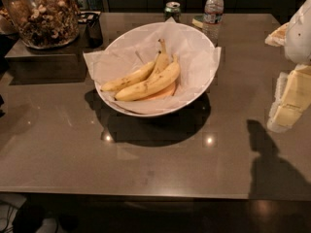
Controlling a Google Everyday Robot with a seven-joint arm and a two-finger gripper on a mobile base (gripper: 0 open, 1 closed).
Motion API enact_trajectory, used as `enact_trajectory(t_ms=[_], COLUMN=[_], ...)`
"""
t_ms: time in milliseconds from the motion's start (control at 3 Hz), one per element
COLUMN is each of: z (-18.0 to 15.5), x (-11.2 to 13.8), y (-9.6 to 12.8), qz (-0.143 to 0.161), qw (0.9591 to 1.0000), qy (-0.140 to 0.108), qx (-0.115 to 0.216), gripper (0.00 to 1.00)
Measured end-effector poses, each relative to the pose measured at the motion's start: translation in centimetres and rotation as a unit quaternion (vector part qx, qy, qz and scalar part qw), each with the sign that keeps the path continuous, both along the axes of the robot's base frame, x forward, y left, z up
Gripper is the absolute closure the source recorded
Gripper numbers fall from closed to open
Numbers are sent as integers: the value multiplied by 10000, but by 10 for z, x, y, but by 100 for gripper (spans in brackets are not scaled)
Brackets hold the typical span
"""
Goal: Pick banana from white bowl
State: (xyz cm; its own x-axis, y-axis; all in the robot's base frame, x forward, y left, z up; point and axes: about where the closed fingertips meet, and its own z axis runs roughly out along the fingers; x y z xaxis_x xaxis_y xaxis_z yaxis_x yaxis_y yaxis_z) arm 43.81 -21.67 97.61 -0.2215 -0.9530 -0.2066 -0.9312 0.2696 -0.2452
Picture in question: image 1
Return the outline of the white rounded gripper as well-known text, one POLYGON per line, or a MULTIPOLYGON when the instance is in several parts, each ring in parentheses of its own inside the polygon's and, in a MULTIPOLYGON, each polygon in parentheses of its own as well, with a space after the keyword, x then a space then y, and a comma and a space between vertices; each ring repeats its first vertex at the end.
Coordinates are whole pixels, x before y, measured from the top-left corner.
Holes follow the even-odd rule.
POLYGON ((275 29, 264 42, 272 47, 284 45, 285 56, 298 64, 289 74, 280 73, 269 112, 267 128, 283 133, 311 105, 311 0, 306 0, 289 23, 275 29))

